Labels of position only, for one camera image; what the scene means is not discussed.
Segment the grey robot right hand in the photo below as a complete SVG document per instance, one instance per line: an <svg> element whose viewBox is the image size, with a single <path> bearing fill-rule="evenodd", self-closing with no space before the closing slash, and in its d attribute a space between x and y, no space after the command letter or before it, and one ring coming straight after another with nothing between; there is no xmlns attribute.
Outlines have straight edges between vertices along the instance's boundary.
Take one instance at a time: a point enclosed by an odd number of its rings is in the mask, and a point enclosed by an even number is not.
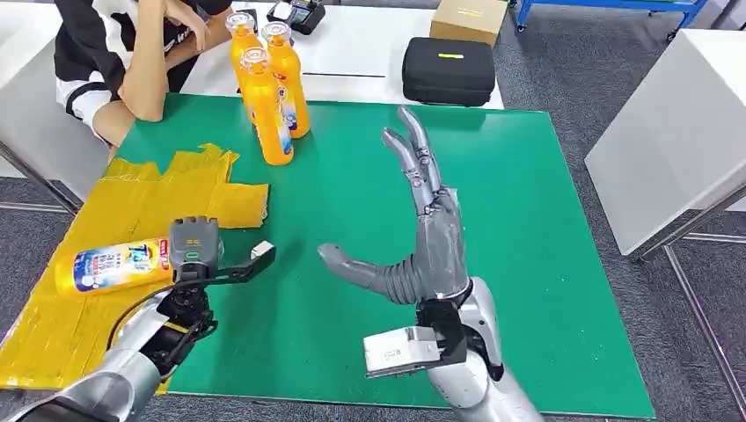
<svg viewBox="0 0 746 422"><path fill-rule="evenodd" d="M391 302L413 304L449 299L471 285L457 191L442 182L435 153L419 118L404 105L398 107L397 115L408 138L385 127L381 139L399 158L411 189L417 217L414 251L388 266L351 258L336 244L321 244L318 255L331 273Z"/></svg>

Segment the person's right hand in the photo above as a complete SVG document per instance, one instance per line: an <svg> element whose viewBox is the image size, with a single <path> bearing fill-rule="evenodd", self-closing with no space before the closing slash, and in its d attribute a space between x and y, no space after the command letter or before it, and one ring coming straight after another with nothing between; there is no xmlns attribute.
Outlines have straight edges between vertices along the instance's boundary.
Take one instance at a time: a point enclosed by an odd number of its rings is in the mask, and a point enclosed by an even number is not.
<svg viewBox="0 0 746 422"><path fill-rule="evenodd" d="M208 30L205 21L187 4L179 0L164 0L164 15L179 24L186 25L194 35L195 49L200 53L206 44Z"/></svg>

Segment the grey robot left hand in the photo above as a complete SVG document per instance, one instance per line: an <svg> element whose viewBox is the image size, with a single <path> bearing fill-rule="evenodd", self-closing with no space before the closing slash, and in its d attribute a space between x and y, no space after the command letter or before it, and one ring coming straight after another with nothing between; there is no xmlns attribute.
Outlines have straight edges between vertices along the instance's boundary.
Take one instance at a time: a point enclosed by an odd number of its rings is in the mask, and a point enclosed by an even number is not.
<svg viewBox="0 0 746 422"><path fill-rule="evenodd" d="M222 256L218 221L205 215L175 219L168 232L172 281L213 279Z"/></svg>

